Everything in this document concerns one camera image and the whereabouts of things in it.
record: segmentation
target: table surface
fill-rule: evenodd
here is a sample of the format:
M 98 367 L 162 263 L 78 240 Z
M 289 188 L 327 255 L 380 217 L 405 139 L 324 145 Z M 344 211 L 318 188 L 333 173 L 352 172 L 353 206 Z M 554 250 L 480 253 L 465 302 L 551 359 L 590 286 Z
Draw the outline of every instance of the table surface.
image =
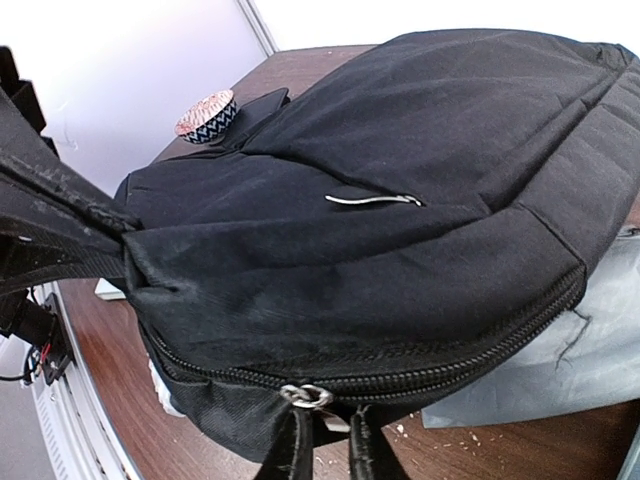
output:
M 368 48 L 277 53 L 234 87 L 237 99 L 242 104 L 283 86 L 295 97 Z M 197 148 L 176 140 L 157 160 Z M 164 413 L 153 389 L 135 313 L 125 301 L 98 299 L 93 294 L 96 283 L 66 280 L 60 288 L 105 410 L 142 475 L 148 480 L 252 478 L 257 465 L 216 445 L 188 420 Z M 640 403 L 631 402 L 471 429 L 425 430 L 415 414 L 387 427 L 386 434 L 416 480 L 613 480 L 639 420 Z M 346 479 L 347 469 L 344 442 L 316 450 L 318 480 Z

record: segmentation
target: metal zipper pull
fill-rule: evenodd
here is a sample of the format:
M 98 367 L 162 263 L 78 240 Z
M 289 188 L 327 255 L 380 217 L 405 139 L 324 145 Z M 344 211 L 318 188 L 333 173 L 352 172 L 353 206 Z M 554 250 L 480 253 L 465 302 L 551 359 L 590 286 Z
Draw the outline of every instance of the metal zipper pull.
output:
M 334 197 L 333 195 L 325 195 L 324 198 L 330 202 L 338 203 L 340 205 L 368 205 L 370 203 L 380 202 L 396 202 L 396 203 L 414 203 L 418 207 L 422 207 L 423 204 L 420 200 L 412 195 L 378 195 L 375 197 L 348 199 Z
M 640 228 L 632 226 L 625 227 L 620 233 L 618 233 L 618 238 L 631 238 L 637 237 L 640 235 Z
M 315 385 L 284 385 L 280 395 L 286 398 L 294 407 L 315 410 L 331 432 L 349 433 L 351 426 L 335 413 L 326 409 L 333 403 L 334 396 L 328 390 Z

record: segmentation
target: white wall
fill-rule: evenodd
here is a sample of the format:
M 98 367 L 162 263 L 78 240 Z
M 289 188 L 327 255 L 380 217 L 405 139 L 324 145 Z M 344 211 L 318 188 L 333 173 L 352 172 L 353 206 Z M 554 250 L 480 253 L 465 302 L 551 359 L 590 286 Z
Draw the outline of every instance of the white wall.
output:
M 414 31 L 515 28 L 640 53 L 637 2 L 585 0 L 254 0 L 281 50 L 382 43 Z
M 0 45 L 34 81 L 63 161 L 108 193 L 187 108 L 265 58 L 234 0 L 3 2 Z

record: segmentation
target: gray plastic bag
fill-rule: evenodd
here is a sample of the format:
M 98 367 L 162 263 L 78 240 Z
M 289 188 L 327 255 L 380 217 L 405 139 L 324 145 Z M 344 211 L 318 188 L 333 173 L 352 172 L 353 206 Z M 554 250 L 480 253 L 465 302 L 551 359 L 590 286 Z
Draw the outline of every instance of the gray plastic bag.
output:
M 475 383 L 422 411 L 427 428 L 550 417 L 640 398 L 640 234 L 625 228 L 574 311 Z

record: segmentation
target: small round container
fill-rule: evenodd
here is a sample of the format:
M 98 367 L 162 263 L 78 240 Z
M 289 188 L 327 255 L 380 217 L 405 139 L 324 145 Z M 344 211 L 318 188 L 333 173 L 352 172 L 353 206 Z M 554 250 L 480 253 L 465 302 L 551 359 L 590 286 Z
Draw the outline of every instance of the small round container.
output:
M 226 132 L 238 113 L 233 91 L 209 95 L 191 107 L 176 124 L 176 135 L 187 142 L 208 143 Z

